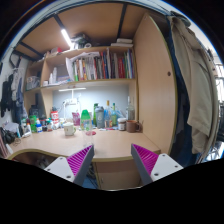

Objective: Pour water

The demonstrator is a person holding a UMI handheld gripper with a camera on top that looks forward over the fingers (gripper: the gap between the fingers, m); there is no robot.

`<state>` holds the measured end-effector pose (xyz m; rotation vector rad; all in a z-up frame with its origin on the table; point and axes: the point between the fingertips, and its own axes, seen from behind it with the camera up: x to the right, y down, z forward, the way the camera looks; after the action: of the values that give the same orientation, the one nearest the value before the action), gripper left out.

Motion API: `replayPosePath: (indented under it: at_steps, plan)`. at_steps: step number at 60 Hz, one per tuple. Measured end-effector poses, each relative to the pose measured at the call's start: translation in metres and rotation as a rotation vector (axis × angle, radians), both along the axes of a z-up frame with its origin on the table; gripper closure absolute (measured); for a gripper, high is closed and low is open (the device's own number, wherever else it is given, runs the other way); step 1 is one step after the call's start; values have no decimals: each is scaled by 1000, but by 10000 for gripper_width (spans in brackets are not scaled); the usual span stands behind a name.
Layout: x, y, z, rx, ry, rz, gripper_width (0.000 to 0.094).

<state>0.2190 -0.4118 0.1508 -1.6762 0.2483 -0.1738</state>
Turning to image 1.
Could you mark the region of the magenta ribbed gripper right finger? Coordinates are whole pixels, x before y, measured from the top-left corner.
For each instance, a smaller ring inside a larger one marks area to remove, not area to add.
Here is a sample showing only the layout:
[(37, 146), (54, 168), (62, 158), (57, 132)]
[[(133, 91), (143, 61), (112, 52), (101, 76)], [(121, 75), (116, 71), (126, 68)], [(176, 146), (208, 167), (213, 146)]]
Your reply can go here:
[(142, 146), (132, 144), (131, 154), (143, 185), (148, 185), (182, 169), (169, 155), (156, 154)]

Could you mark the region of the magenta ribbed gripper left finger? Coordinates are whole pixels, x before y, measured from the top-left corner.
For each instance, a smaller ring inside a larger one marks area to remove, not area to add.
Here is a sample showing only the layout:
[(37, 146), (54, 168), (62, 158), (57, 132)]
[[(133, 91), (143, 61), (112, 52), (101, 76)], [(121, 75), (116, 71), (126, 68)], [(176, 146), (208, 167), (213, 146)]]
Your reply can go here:
[(89, 145), (71, 156), (58, 157), (45, 168), (45, 171), (81, 186), (93, 156), (94, 146)]

